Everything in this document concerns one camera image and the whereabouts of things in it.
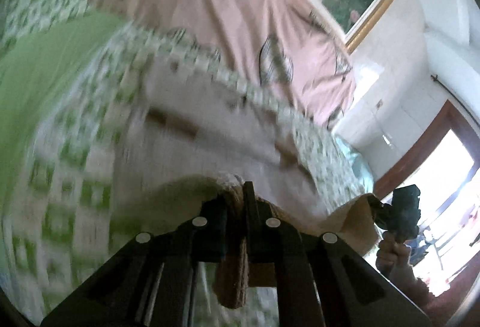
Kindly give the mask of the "person's right hand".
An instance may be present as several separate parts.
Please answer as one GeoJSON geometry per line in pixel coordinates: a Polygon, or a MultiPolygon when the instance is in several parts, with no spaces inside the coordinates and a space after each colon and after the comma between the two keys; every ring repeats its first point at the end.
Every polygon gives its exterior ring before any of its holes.
{"type": "Polygon", "coordinates": [[[410,264],[411,248],[396,242],[390,231],[385,231],[382,236],[375,263],[377,270],[411,299],[427,298],[429,289],[415,276],[410,264]]]}

